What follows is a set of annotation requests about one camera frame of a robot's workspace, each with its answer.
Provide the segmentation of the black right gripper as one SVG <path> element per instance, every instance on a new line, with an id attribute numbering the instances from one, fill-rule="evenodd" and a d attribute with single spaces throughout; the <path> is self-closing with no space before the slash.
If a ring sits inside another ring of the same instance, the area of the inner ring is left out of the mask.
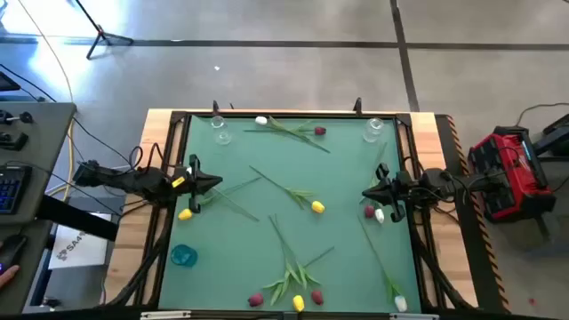
<path id="1" fill-rule="evenodd" d="M 399 201 L 406 201 L 410 196 L 410 175 L 407 171 L 400 171 L 397 172 L 395 178 L 390 178 L 388 166 L 380 163 L 376 169 L 376 176 L 379 183 L 364 190 L 362 196 L 382 205 L 390 205 L 392 207 L 391 220 L 399 222 L 405 217 L 405 209 Z"/>

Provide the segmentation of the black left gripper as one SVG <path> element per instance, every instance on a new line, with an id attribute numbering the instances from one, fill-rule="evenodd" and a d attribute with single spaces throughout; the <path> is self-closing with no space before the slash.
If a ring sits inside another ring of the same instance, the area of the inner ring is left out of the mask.
<path id="1" fill-rule="evenodd" d="M 188 166 L 178 165 L 172 176 L 172 190 L 178 195 L 189 195 L 188 208 L 193 213 L 201 212 L 197 195 L 204 195 L 222 182 L 222 177 L 200 171 L 200 161 L 195 154 L 189 156 Z"/>

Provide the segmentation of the green artificial flower stem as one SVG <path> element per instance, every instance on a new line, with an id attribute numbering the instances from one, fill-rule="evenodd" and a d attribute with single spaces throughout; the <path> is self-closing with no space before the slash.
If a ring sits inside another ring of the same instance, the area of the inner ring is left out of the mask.
<path id="1" fill-rule="evenodd" d="M 274 283 L 264 286 L 264 289 L 271 292 L 270 304 L 274 305 L 279 299 L 283 298 L 293 288 L 293 283 L 296 283 L 302 290 L 311 290 L 310 297 L 315 304 L 318 306 L 323 305 L 324 295 L 318 289 L 320 283 L 308 272 L 308 266 L 321 259 L 326 255 L 326 252 L 308 263 L 302 264 L 293 248 L 288 244 L 278 224 L 277 216 L 270 216 L 269 221 L 276 232 L 284 259 L 284 274 L 282 277 Z"/>

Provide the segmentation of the round clear glass vase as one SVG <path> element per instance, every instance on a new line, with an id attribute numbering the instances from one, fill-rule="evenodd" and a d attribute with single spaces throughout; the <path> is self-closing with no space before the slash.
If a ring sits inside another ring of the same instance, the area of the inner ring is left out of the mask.
<path id="1" fill-rule="evenodd" d="M 214 116 L 211 119 L 214 140 L 220 145 L 228 145 L 232 140 L 232 135 L 228 130 L 228 124 L 222 116 Z"/>

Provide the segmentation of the cut clear glass vase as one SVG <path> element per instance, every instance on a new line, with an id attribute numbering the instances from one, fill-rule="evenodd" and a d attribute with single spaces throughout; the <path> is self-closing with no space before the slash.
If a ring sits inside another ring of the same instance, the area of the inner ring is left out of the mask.
<path id="1" fill-rule="evenodd" d="M 364 140 L 370 143 L 375 142 L 380 137 L 383 128 L 384 122 L 380 118 L 374 117 L 368 119 L 363 133 Z"/>

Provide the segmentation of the blue glass vase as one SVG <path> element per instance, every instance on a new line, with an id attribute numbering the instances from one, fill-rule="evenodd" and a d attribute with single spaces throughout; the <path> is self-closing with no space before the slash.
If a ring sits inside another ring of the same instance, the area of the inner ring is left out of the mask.
<path id="1" fill-rule="evenodd" d="M 192 247 L 178 244 L 172 248 L 170 259 L 175 265 L 192 268 L 198 260 L 198 253 Z"/>

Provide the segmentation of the black strip with hazard stripes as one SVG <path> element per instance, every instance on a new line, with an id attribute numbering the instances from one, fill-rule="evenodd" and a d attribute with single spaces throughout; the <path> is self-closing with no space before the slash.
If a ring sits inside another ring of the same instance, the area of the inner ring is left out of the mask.
<path id="1" fill-rule="evenodd" d="M 448 115 L 435 115 L 435 120 L 446 170 L 452 175 L 466 175 L 469 173 L 469 164 L 464 156 L 453 118 Z M 469 199 L 464 204 L 461 196 L 456 204 L 477 304 L 487 312 L 510 314 L 509 301 L 481 208 L 477 202 Z"/>

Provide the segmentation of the white printed paper sheet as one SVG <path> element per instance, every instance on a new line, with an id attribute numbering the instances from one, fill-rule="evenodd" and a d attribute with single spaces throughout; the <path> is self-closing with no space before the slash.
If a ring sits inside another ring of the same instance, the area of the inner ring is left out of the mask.
<path id="1" fill-rule="evenodd" d="M 84 231 L 58 225 L 49 269 L 75 268 L 103 265 L 106 260 L 108 240 Z"/>

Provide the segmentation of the red black tool case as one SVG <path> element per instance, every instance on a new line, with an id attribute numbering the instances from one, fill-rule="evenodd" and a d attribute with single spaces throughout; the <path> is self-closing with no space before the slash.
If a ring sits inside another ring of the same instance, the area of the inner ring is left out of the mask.
<path id="1" fill-rule="evenodd" d="M 489 221 L 534 219 L 554 208 L 557 198 L 527 129 L 495 127 L 469 150 L 468 160 L 477 176 L 469 190 L 478 193 Z"/>

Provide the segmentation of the black tripod stand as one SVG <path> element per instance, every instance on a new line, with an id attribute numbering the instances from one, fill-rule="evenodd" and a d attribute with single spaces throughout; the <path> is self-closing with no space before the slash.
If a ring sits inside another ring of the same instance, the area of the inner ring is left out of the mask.
<path id="1" fill-rule="evenodd" d="M 85 56 L 86 59 L 90 60 L 92 58 L 93 51 L 99 44 L 105 43 L 107 45 L 112 46 L 113 45 L 112 39 L 115 39 L 118 42 L 124 43 L 126 45 L 132 45 L 134 43 L 134 40 L 130 37 L 120 36 L 120 35 L 112 34 L 112 33 L 105 31 L 104 28 L 100 24 L 95 22 L 95 20 L 92 18 L 90 13 L 84 8 L 84 6 L 80 0 L 74 0 L 74 2 L 79 6 L 79 8 L 82 11 L 82 13 L 84 14 L 84 16 L 89 20 L 91 25 L 96 30 L 96 37 L 95 37 L 94 41 L 92 42 L 92 45 L 91 45 L 89 51 L 87 52 L 87 54 Z"/>

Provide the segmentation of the black blue equipment box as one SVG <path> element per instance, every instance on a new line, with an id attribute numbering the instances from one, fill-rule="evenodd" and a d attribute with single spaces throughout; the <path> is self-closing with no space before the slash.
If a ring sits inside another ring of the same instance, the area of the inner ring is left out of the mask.
<path id="1" fill-rule="evenodd" d="M 569 114 L 548 125 L 533 148 L 537 156 L 547 152 L 553 156 L 569 156 Z"/>

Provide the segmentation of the black knob device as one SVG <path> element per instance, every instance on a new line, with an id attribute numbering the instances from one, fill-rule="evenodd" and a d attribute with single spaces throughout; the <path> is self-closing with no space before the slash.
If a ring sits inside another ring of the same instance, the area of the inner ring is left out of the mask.
<path id="1" fill-rule="evenodd" d="M 11 125 L 15 121 L 20 121 L 24 124 L 32 124 L 34 122 L 33 116 L 27 111 L 14 116 L 10 112 L 0 109 L 0 124 Z"/>

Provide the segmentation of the person's hand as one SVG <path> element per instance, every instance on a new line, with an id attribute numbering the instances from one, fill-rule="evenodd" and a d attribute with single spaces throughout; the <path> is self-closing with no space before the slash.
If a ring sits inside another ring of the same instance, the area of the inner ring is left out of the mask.
<path id="1" fill-rule="evenodd" d="M 6 269 L 5 272 L 0 275 L 0 289 L 5 287 L 15 277 L 19 270 L 19 265 L 14 265 Z"/>

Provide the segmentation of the small black monitor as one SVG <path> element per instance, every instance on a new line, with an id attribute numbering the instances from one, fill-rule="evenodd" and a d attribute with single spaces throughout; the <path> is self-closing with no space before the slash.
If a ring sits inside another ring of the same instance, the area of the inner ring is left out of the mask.
<path id="1" fill-rule="evenodd" d="M 14 82 L 4 72 L 0 71 L 0 92 L 14 92 L 21 89 L 20 85 Z"/>

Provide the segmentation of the black aluminium table frame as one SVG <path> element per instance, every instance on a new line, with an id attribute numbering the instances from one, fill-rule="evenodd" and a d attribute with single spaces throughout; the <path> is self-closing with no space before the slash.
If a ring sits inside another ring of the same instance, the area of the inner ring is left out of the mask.
<path id="1" fill-rule="evenodd" d="M 435 117 L 428 114 L 396 111 L 339 111 L 339 110 L 292 110 L 292 109 L 223 109 L 219 112 L 205 108 L 159 109 L 148 111 L 140 144 L 145 152 L 150 152 L 154 141 L 164 151 L 164 159 L 159 162 L 164 169 L 170 160 L 180 164 L 185 158 L 189 141 L 189 128 L 194 116 L 201 117 L 253 117 L 275 116 L 277 118 L 316 119 L 368 119 L 379 117 L 395 124 L 398 149 L 410 155 L 414 164 L 419 162 L 413 129 L 437 128 L 435 123 L 420 124 L 420 120 Z M 175 218 L 176 201 L 173 199 L 160 206 L 149 202 L 125 205 L 126 217 L 117 227 L 117 240 L 111 258 L 107 278 L 101 283 L 107 307 L 156 308 L 160 286 L 165 270 L 165 248 L 168 245 Z M 140 266 L 132 272 L 132 277 L 117 291 L 113 288 L 114 279 L 119 272 L 117 261 L 130 250 L 141 256 Z"/>

